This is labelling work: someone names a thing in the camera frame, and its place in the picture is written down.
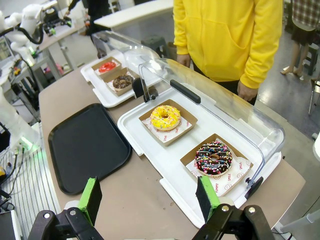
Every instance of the plastic cover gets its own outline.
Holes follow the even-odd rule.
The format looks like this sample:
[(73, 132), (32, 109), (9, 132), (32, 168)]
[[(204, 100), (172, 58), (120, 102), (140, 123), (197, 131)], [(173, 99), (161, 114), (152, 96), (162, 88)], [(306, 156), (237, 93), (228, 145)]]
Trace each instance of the plastic cover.
[[(174, 88), (186, 98), (218, 118), (227, 127), (243, 137), (261, 154), (261, 163), (248, 183), (255, 178), (274, 153), (284, 144), (285, 132), (281, 126), (257, 108), (226, 90), (224, 87), (171, 59), (152, 59), (139, 66), (144, 96), (147, 100), (168, 88)], [(159, 79), (154, 88), (149, 82)]]

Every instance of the sprinkles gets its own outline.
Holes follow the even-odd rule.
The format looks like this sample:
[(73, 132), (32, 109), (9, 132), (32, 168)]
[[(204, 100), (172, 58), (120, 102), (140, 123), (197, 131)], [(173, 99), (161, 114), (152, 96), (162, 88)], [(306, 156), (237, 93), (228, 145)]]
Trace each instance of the sprinkles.
[(225, 173), (231, 163), (232, 154), (229, 148), (219, 141), (203, 144), (194, 158), (196, 168), (208, 176)]

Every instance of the black handle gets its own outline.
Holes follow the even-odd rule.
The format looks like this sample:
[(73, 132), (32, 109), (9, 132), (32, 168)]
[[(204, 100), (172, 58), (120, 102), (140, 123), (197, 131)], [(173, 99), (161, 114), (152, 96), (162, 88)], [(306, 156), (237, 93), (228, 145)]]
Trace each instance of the black handle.
[(176, 80), (170, 80), (170, 86), (185, 95), (188, 99), (190, 99), (195, 104), (201, 103), (201, 97), (199, 97), (197, 94), (195, 94), (193, 91), (188, 89), (187, 87), (183, 86)]

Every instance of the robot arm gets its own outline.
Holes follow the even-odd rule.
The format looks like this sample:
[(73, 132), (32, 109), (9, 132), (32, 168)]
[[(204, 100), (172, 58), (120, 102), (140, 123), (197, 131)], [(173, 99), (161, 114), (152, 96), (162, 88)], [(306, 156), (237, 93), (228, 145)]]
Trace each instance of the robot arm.
[(35, 60), (31, 55), (30, 47), (35, 49), (36, 44), (40, 44), (43, 40), (42, 29), (39, 42), (31, 37), (37, 28), (42, 9), (43, 7), (39, 4), (30, 4), (22, 10), (22, 13), (14, 12), (6, 19), (0, 11), (0, 36), (7, 35), (11, 41), (11, 49), (19, 53), (31, 65), (35, 63)]
[(10, 149), (17, 147), (32, 150), (39, 142), (39, 133), (17, 113), (16, 109), (6, 100), (0, 86), (0, 122), (10, 132)]

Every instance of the hand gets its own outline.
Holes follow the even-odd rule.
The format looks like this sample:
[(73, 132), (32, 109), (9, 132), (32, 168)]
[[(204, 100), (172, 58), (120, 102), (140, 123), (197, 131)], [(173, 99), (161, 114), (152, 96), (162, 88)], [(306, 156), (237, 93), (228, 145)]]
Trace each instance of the hand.
[(238, 96), (246, 101), (251, 101), (258, 94), (258, 88), (250, 88), (241, 81), (238, 83)]
[(190, 68), (191, 57), (189, 54), (178, 54), (176, 61), (188, 68)]

